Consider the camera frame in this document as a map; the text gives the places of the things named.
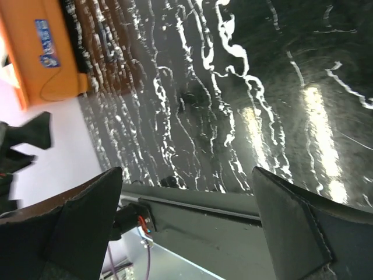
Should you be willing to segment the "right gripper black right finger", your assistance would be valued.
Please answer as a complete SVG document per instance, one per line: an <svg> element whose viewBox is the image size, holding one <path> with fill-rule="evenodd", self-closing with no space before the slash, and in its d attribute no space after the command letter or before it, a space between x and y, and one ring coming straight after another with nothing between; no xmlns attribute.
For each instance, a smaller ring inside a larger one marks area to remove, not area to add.
<svg viewBox="0 0 373 280"><path fill-rule="evenodd" d="M254 197L277 279L372 279L372 212L255 167Z"/></svg>

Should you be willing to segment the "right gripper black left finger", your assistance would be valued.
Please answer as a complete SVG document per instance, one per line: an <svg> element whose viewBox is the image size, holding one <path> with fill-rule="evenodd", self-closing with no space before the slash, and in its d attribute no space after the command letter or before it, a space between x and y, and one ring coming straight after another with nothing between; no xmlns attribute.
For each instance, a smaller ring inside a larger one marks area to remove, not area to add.
<svg viewBox="0 0 373 280"><path fill-rule="evenodd" d="M1 279L99 279L122 170L1 216Z"/></svg>

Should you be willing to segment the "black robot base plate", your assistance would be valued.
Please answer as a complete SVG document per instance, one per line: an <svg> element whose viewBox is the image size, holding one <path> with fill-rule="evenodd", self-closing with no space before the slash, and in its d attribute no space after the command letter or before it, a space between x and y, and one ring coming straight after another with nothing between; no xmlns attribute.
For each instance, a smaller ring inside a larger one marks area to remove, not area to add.
<svg viewBox="0 0 373 280"><path fill-rule="evenodd" d="M156 244L223 279L275 279L254 197L124 184Z"/></svg>

